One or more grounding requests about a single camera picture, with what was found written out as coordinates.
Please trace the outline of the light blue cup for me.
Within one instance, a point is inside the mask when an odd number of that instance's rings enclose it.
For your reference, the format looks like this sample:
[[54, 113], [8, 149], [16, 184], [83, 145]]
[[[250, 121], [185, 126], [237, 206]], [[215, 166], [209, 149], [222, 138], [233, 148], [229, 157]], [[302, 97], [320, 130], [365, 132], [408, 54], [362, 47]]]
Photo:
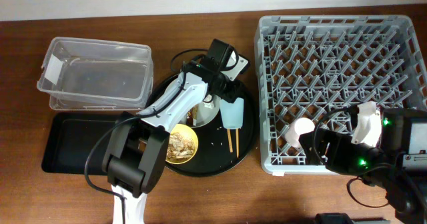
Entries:
[[240, 129], [244, 120], [244, 99], [238, 97], [233, 103], [221, 99], [220, 113], [224, 128]]

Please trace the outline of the pink cup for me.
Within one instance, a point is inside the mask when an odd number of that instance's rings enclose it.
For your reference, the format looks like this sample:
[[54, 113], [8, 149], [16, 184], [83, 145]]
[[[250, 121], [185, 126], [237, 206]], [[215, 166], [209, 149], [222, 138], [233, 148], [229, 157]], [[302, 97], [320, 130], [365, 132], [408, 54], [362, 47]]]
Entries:
[[301, 117], [294, 120], [290, 125], [285, 134], [285, 140], [292, 147], [301, 148], [299, 138], [301, 135], [310, 133], [314, 130], [315, 124], [311, 119]]

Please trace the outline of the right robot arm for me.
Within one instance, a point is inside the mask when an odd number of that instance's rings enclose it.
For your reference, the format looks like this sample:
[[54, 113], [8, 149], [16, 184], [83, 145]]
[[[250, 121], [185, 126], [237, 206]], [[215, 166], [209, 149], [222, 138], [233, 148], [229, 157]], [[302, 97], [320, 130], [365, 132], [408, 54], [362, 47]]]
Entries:
[[425, 223], [426, 112], [393, 108], [369, 114], [357, 106], [342, 111], [352, 117], [353, 135], [319, 124], [298, 135], [308, 163], [384, 189], [399, 221]]

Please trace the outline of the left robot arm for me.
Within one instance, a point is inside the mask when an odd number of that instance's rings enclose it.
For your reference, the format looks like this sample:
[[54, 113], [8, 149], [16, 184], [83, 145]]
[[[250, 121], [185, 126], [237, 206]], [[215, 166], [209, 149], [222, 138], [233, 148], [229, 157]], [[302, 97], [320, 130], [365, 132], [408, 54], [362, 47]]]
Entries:
[[208, 95], [235, 103], [242, 88], [236, 77], [249, 65], [230, 44], [214, 39], [204, 54], [181, 66], [173, 86], [159, 99], [136, 115], [123, 113], [102, 135], [109, 143], [101, 168], [111, 189], [96, 186], [87, 165], [83, 173], [90, 187], [113, 195], [114, 223], [143, 223], [147, 194], [163, 173], [173, 128]]

